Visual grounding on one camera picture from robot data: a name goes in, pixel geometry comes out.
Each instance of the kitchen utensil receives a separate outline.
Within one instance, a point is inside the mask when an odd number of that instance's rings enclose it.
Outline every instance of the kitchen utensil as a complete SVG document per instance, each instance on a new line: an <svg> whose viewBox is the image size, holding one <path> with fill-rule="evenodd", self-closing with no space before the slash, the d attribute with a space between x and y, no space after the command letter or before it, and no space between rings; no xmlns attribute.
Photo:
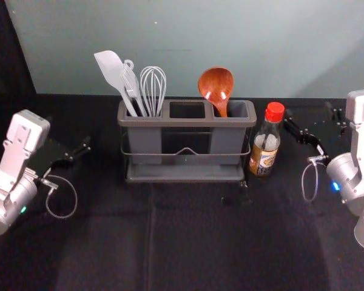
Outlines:
<svg viewBox="0 0 364 291"><path fill-rule="evenodd" d="M221 117L227 117L226 107L233 87L232 73L226 68L208 69L198 80L198 90L201 95L217 108Z"/></svg>
<svg viewBox="0 0 364 291"><path fill-rule="evenodd" d="M120 73L123 70L123 62L120 60L119 56L111 50L95 53L94 56L105 80L109 85L120 92L128 112L131 116L138 116L129 97L127 96L124 82L120 77Z"/></svg>
<svg viewBox="0 0 364 291"><path fill-rule="evenodd" d="M142 69L140 89L149 116L160 116L166 94L166 74L164 71L155 66Z"/></svg>
<svg viewBox="0 0 364 291"><path fill-rule="evenodd" d="M121 71L121 77L123 78L124 84L126 86L128 96L136 100L141 112L141 116L147 117L147 112L146 109L144 109L140 96L139 81L133 72L133 67L133 62L129 59L126 59L123 64L123 70Z"/></svg>

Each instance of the whisk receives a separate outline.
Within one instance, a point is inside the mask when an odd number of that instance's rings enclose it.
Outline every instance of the whisk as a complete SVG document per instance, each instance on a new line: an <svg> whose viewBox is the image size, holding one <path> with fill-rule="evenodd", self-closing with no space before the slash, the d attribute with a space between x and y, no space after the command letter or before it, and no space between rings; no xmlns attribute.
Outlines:
<svg viewBox="0 0 364 291"><path fill-rule="evenodd" d="M166 94L166 74L159 67L145 67L140 73L140 89L149 116L160 116Z"/></svg>

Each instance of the utensil holder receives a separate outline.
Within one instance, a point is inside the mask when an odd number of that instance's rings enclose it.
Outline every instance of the utensil holder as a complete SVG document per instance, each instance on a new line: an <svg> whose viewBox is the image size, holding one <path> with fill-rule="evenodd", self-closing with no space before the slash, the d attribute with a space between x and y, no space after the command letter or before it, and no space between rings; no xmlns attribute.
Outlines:
<svg viewBox="0 0 364 291"><path fill-rule="evenodd" d="M160 117L129 116L121 101L126 178L143 181L238 181L256 123L250 101L230 100L228 117L206 100L164 100Z"/></svg>

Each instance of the bottle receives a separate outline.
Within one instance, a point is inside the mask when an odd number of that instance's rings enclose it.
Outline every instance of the bottle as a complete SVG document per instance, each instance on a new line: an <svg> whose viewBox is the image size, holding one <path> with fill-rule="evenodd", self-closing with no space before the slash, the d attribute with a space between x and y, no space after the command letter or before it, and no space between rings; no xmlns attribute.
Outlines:
<svg viewBox="0 0 364 291"><path fill-rule="evenodd" d="M265 121L255 136L249 160L249 171L257 177L271 173L280 145L279 130L284 113L285 107L279 102L267 105Z"/></svg>

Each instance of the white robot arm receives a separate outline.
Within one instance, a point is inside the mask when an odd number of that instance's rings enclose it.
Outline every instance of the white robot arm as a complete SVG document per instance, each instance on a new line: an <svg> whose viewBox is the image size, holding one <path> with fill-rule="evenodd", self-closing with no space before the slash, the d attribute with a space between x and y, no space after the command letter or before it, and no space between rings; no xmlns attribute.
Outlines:
<svg viewBox="0 0 364 291"><path fill-rule="evenodd" d="M38 177L27 168L27 162L43 145L49 130L47 120L28 110L12 117L0 162L0 235L36 195Z"/></svg>
<svg viewBox="0 0 364 291"><path fill-rule="evenodd" d="M349 93L345 116L352 128L351 152L332 159L327 173L340 186L342 202L360 217L354 234L364 247L364 90Z"/></svg>

